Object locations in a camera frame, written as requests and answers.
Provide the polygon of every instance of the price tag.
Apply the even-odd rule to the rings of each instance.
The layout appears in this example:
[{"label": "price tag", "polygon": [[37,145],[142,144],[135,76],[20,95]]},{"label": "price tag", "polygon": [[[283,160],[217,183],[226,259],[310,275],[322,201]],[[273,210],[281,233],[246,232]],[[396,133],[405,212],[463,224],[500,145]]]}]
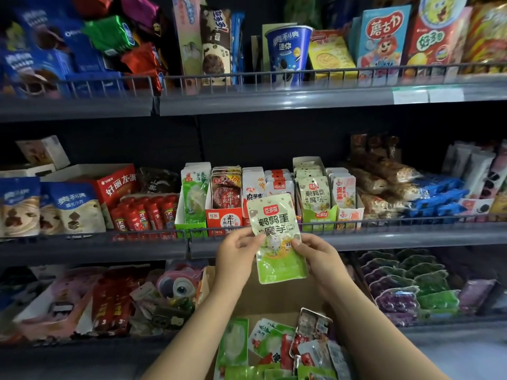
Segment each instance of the price tag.
[{"label": "price tag", "polygon": [[422,104],[429,102],[426,89],[393,88],[392,97],[395,105],[398,104]]},{"label": "price tag", "polygon": [[434,88],[428,90],[429,102],[431,103],[453,103],[465,101],[463,89],[461,88]]}]

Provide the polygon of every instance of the yellow snack box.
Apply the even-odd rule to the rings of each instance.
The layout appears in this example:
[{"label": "yellow snack box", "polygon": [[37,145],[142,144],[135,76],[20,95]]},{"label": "yellow snack box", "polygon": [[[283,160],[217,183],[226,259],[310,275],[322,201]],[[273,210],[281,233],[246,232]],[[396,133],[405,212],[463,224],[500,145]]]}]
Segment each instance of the yellow snack box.
[{"label": "yellow snack box", "polygon": [[[308,56],[314,70],[356,68],[343,37],[339,36],[336,30],[314,30],[310,38]],[[325,72],[315,74],[316,80],[327,77],[328,73]],[[343,72],[331,73],[332,80],[342,78]],[[345,78],[356,80],[358,72],[346,71]]]}]

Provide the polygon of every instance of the purple snack package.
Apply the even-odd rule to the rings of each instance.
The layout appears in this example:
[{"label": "purple snack package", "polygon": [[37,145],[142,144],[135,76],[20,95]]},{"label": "purple snack package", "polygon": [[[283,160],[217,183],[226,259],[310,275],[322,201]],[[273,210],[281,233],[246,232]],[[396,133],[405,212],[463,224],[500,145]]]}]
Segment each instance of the purple snack package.
[{"label": "purple snack package", "polygon": [[162,35],[159,22],[160,7],[149,0],[120,0],[125,14],[134,20],[139,27],[160,37]]}]

